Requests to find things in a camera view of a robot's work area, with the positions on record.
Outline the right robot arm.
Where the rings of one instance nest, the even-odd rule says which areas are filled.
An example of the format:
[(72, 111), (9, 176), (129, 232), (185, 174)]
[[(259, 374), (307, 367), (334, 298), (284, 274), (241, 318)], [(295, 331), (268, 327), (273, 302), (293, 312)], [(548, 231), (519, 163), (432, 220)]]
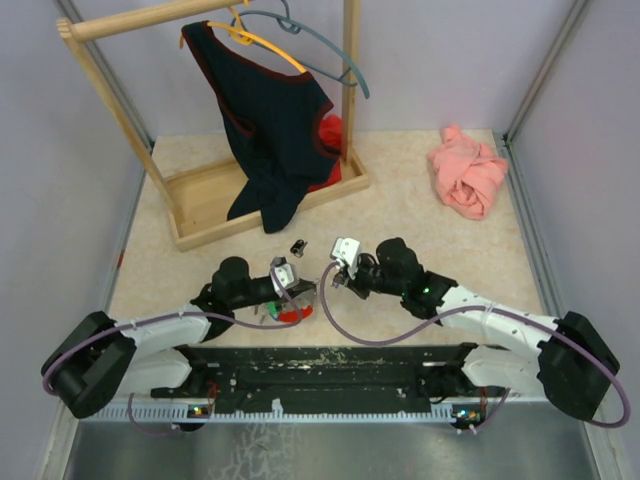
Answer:
[(609, 389), (618, 389), (620, 364), (582, 314), (562, 318), (525, 313), (493, 302), (453, 279), (426, 270), (400, 238), (368, 254), (353, 238), (336, 239), (330, 254), (343, 285), (359, 298), (384, 294), (426, 326), (465, 330), (489, 340), (470, 345), (446, 372), (448, 387), (461, 396), (478, 387), (501, 387), (543, 395), (564, 414), (593, 423)]

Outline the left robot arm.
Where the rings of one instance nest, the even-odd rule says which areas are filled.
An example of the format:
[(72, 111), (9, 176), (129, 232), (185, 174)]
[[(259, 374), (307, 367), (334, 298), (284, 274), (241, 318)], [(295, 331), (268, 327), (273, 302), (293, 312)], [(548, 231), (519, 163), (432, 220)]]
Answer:
[(43, 388), (77, 419), (117, 397), (158, 389), (197, 396), (207, 387), (208, 373), (190, 355), (190, 346), (239, 324), (235, 313), (244, 308), (271, 317), (269, 324), (255, 324), (257, 330), (291, 328), (310, 316), (316, 295), (316, 283), (301, 278), (283, 257), (256, 278), (246, 260), (228, 257), (200, 293), (174, 312), (130, 320), (103, 311), (88, 314), (43, 364)]

